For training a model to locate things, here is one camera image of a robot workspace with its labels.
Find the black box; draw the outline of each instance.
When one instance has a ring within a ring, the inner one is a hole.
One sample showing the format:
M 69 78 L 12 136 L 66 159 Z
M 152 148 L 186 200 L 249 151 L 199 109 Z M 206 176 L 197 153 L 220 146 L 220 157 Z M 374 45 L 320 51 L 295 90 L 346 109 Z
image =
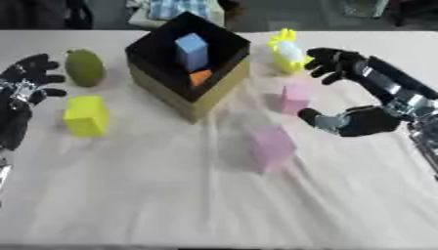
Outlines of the black box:
M 175 40 L 196 33 L 208 44 L 212 75 L 193 88 L 176 60 Z M 249 41 L 190 13 L 184 13 L 126 48 L 135 81 L 196 122 L 249 73 Z

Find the chair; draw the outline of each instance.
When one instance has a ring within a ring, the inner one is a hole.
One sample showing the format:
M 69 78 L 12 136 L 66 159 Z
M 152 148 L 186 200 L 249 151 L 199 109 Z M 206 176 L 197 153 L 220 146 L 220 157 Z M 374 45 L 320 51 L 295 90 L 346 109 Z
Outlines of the chair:
M 414 18 L 431 12 L 438 13 L 438 0 L 392 0 L 394 22 L 396 26 L 405 24 L 405 19 Z
M 68 29 L 92 29 L 94 16 L 84 0 L 66 0 L 69 12 L 65 20 L 65 28 Z

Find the orange block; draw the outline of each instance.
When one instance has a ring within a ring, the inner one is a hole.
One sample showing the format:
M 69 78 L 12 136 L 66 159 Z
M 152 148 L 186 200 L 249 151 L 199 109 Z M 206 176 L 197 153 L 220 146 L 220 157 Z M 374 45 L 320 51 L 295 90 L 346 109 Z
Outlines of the orange block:
M 201 85 L 208 77 L 211 76 L 211 70 L 203 70 L 190 74 L 192 79 L 192 87 L 197 87 Z

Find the black glove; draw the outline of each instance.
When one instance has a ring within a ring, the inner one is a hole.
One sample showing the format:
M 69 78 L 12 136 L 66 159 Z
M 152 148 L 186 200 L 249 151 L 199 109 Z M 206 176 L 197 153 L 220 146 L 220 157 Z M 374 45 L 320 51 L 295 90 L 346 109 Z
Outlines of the black glove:
M 347 109 L 342 113 L 345 125 L 332 126 L 324 122 L 324 119 L 337 119 L 320 114 L 313 108 L 304 108 L 298 112 L 298 116 L 312 127 L 328 130 L 341 137 L 361 137 L 383 132 L 392 132 L 401 124 L 399 118 L 389 115 L 380 106 L 357 106 Z
M 348 52 L 330 48 L 317 48 L 307 52 L 314 59 L 305 65 L 311 70 L 312 77 L 323 77 L 323 84 L 329 85 L 341 79 L 359 83 L 382 104 L 393 100 L 393 96 L 380 88 L 375 82 L 363 75 L 369 63 L 377 64 L 382 70 L 385 65 L 377 58 L 366 59 L 357 52 Z M 359 106 L 347 109 L 337 116 L 325 116 L 312 108 L 298 113 L 309 125 L 338 134 L 341 137 L 359 137 L 381 132 L 391 132 L 401 123 L 400 117 L 393 117 L 381 106 Z
M 27 130 L 27 122 L 32 117 L 32 106 L 40 104 L 48 97 L 64 97 L 66 91 L 42 88 L 50 83 L 63 83 L 65 77 L 58 74 L 47 74 L 47 70 L 59 67 L 57 62 L 49 61 L 47 54 L 28 57 L 8 67 L 0 80 L 0 146 L 15 150 L 22 142 Z M 12 96 L 24 82 L 35 85 L 27 102 L 14 100 Z
M 337 49 L 317 48 L 307 51 L 314 59 L 305 65 L 307 70 L 312 70 L 312 77 L 318 78 L 329 75 L 322 80 L 324 85 L 329 85 L 341 79 L 355 82 L 363 80 L 355 70 L 355 65 L 366 59 L 357 52 L 348 52 Z
M 363 69 L 368 65 L 369 60 L 359 53 L 317 48 L 307 51 L 307 54 L 315 59 L 307 63 L 305 68 L 312 70 L 312 77 L 318 78 L 323 76 L 322 82 L 324 85 L 332 84 L 341 79 L 347 79 L 359 83 L 383 104 L 387 104 L 392 100 L 388 93 L 362 75 Z

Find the pink cube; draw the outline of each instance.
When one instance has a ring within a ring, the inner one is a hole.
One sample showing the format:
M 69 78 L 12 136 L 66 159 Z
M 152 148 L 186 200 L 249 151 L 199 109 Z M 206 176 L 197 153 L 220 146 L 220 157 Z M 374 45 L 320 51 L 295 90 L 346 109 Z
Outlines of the pink cube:
M 288 84 L 283 88 L 281 112 L 296 115 L 297 112 L 309 105 L 310 91 L 303 84 Z
M 296 146 L 282 126 L 274 126 L 252 134 L 252 153 L 262 172 L 272 172 L 284 167 L 294 154 Z

